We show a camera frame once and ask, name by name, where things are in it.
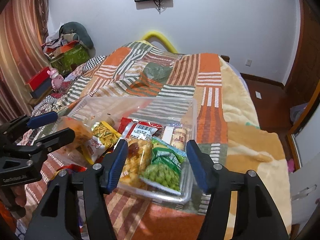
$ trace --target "silver screw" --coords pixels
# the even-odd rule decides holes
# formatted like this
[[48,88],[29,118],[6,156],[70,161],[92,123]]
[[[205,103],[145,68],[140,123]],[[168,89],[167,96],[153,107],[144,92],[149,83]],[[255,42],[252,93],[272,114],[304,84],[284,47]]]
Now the silver screw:
[[214,167],[215,170],[221,170],[222,169],[222,165],[220,163],[215,163],[213,165],[213,167]]
[[31,166],[32,164],[33,164],[33,161],[32,161],[32,160],[28,160],[28,161],[27,161],[27,165],[28,165],[28,166]]
[[59,173],[58,173],[58,175],[59,175],[60,177],[63,177],[63,176],[65,176],[66,174],[67,174],[67,171],[66,171],[66,170],[59,171]]
[[100,163],[96,163],[96,164],[94,164],[93,166],[92,166],[92,168],[94,169],[94,170],[98,170],[98,169],[100,169],[102,167],[102,165],[100,164]]
[[249,170],[248,174],[249,174],[250,177],[255,177],[257,175],[257,173],[255,171],[253,171],[253,170]]

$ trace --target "wall socket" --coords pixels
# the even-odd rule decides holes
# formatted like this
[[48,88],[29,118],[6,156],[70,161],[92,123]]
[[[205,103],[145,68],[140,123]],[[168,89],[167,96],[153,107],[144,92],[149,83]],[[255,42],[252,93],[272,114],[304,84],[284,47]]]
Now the wall socket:
[[245,65],[250,67],[251,63],[252,63],[252,60],[251,59],[247,59],[247,61],[245,62]]

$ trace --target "barcode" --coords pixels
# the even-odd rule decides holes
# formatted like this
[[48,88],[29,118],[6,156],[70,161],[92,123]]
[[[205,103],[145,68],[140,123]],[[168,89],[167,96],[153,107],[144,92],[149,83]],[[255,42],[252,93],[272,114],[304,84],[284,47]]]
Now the barcode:
[[153,127],[148,127],[148,126],[143,125],[143,124],[138,124],[137,128],[138,129],[142,129],[142,130],[146,130],[146,131],[151,131],[153,129]]

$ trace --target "wooden floor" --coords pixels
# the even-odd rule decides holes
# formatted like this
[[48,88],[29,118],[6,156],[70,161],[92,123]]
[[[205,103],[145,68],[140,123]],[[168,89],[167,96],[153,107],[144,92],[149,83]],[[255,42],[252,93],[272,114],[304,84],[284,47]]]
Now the wooden floor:
[[[290,101],[287,95],[281,87],[248,79],[245,81],[257,111],[260,128],[277,133],[286,159],[291,159],[292,154],[285,136],[292,126],[289,112]],[[261,94],[262,99],[256,97],[256,91]]]

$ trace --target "yellow foam tube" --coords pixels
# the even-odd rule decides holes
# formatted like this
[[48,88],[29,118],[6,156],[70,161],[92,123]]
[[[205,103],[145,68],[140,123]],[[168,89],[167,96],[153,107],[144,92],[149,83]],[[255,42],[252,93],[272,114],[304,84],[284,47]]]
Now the yellow foam tube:
[[166,37],[164,37],[163,34],[159,32],[156,32],[156,31],[148,32],[142,37],[142,40],[147,41],[151,37],[156,37],[157,39],[159,39],[165,45],[165,47],[169,52],[178,53],[178,51],[174,48],[174,46],[170,43],[170,41]]

